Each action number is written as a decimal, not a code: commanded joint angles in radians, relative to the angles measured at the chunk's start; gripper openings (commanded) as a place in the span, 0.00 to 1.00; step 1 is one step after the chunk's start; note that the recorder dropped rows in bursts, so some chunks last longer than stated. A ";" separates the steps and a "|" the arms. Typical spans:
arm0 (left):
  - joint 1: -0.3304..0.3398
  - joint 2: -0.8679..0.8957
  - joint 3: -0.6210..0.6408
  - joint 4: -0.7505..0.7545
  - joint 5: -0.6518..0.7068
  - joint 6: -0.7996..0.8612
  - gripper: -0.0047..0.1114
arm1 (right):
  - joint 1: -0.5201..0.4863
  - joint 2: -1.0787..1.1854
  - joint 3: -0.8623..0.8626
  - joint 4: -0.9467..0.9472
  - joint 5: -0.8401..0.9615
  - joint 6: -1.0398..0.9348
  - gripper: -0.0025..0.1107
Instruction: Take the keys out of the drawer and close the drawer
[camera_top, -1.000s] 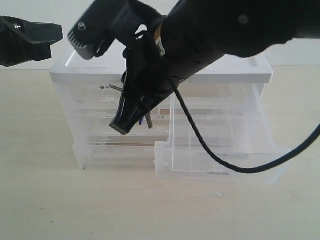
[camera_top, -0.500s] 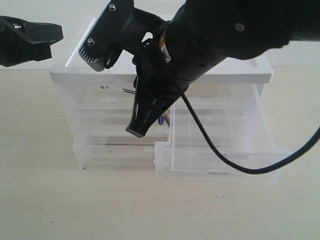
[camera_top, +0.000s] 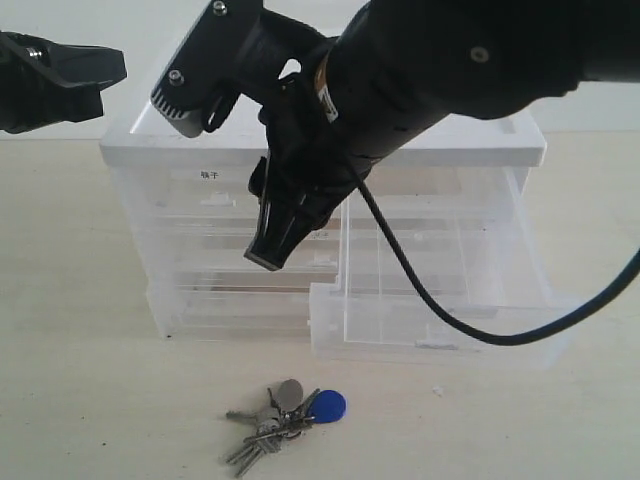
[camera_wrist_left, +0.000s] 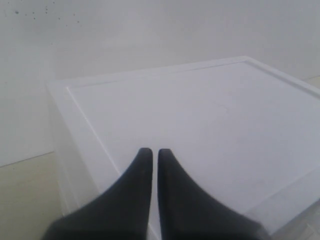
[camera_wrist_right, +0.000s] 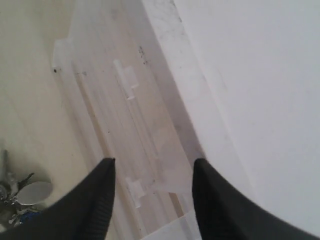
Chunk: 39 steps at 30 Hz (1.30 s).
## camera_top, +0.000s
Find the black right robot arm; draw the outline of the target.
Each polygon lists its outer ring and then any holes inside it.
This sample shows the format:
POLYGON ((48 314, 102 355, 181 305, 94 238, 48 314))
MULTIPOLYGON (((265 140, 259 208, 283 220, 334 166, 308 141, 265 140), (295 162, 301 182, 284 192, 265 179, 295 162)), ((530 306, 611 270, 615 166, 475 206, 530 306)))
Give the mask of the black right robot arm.
POLYGON ((445 117, 510 116, 583 82, 639 79, 635 1, 371 1, 265 106, 248 260, 281 269, 392 155, 445 117))

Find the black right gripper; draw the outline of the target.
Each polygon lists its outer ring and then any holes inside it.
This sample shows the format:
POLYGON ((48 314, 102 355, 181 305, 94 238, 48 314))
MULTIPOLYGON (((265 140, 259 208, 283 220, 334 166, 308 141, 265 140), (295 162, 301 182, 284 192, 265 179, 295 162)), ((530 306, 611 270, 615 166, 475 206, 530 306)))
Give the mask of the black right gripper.
POLYGON ((268 155, 249 182, 259 198, 244 257, 281 270, 370 172, 370 6, 336 37, 254 8, 234 30, 234 82, 257 101, 268 155))

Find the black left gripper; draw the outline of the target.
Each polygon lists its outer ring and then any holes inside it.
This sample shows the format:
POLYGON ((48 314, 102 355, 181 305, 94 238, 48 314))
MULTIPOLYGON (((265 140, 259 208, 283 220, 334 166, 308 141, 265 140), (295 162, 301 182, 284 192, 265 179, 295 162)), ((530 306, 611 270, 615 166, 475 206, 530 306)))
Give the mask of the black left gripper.
POLYGON ((102 117, 100 92, 126 78, 120 50, 2 31, 1 130, 22 134, 102 117))

